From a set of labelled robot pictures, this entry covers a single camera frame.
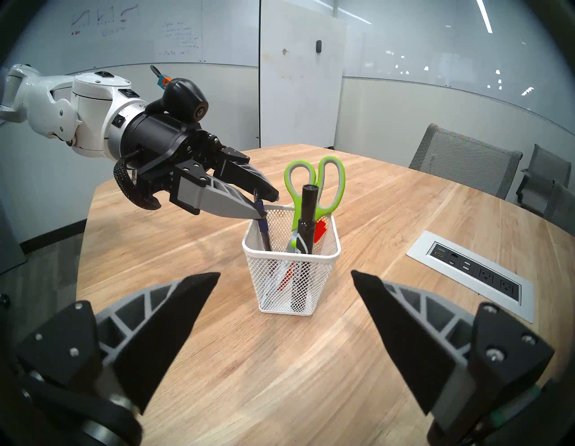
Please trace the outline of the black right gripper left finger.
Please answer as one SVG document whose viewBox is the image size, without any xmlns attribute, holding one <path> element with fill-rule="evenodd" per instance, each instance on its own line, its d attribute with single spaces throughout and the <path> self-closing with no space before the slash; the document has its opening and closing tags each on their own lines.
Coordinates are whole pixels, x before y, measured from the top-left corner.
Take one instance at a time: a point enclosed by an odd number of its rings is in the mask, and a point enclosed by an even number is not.
<svg viewBox="0 0 575 446">
<path fill-rule="evenodd" d="M 15 356 L 48 384 L 102 399 L 124 396 L 142 413 L 220 276 L 147 287 L 97 313 L 88 300 L 75 301 L 19 342 Z"/>
</svg>

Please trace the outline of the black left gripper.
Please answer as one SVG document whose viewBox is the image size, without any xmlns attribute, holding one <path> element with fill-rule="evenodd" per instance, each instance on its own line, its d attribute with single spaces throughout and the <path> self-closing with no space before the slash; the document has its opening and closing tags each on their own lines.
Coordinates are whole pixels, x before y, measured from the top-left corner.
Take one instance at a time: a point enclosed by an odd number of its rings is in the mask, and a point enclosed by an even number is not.
<svg viewBox="0 0 575 446">
<path fill-rule="evenodd" d="M 199 163 L 206 160 L 208 169 L 216 161 L 215 178 L 201 164 L 188 161 L 192 158 Z M 154 193 L 164 189 L 162 179 L 144 180 L 138 186 L 128 175 L 128 166 L 138 171 L 137 176 L 167 166 L 167 174 L 173 173 L 170 202 L 195 215 L 205 211 L 235 219 L 266 217 L 263 208 L 228 184 L 249 194 L 257 192 L 259 199 L 271 203 L 279 199 L 279 191 L 250 164 L 247 155 L 225 147 L 199 123 L 185 123 L 167 113 L 137 114 L 126 124 L 120 138 L 122 193 L 135 205 L 159 205 Z"/>
</svg>

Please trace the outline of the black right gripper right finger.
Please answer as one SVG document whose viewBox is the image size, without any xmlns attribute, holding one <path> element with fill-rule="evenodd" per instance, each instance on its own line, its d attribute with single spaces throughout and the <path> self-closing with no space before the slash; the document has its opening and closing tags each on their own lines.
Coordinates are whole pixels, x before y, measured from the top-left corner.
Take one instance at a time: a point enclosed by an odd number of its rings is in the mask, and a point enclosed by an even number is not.
<svg viewBox="0 0 575 446">
<path fill-rule="evenodd" d="M 351 271 L 384 347 L 425 414 L 486 414 L 542 376 L 555 349 L 492 301 L 471 314 L 435 293 Z"/>
</svg>

